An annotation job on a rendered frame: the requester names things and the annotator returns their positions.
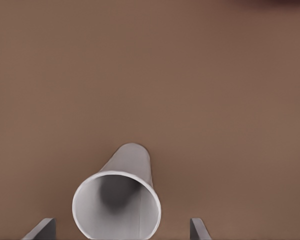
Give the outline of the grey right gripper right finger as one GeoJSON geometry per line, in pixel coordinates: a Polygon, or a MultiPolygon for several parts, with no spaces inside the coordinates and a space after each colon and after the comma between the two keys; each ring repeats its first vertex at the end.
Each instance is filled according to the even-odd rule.
{"type": "Polygon", "coordinates": [[[190,240],[212,240],[203,220],[201,218],[190,219],[190,240]]]}

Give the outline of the white IKEA cup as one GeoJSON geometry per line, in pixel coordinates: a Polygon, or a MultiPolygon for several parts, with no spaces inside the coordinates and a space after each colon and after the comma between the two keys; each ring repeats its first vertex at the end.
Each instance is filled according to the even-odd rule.
{"type": "Polygon", "coordinates": [[[148,240],[161,214],[149,152],[137,143],[120,146],[72,199],[74,222],[92,240],[148,240]]]}

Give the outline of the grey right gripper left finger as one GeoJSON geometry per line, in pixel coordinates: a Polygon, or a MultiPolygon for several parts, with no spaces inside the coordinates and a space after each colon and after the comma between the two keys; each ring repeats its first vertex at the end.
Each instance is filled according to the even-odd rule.
{"type": "Polygon", "coordinates": [[[44,218],[21,240],[56,240],[56,231],[56,219],[44,218]]]}

